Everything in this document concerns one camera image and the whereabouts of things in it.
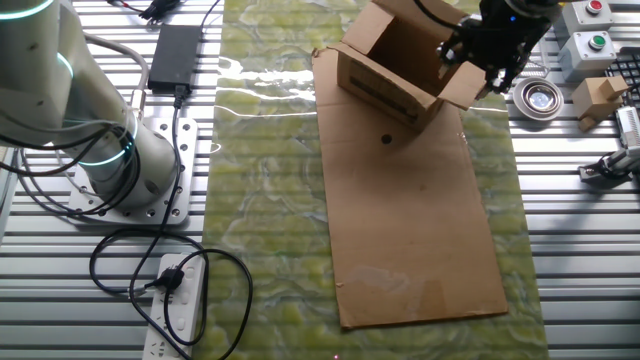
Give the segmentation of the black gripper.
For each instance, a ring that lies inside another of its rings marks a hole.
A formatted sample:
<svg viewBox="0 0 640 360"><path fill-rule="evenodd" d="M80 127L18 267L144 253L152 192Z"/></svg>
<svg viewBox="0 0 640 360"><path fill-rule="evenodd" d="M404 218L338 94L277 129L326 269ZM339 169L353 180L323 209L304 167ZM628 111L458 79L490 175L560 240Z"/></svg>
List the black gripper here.
<svg viewBox="0 0 640 360"><path fill-rule="evenodd" d="M545 33L545 2L534 0L481 0L480 19L466 18L459 39L449 39L437 48L441 61L438 77L469 61L485 70L485 85L477 94L509 91L513 69Z"/></svg>

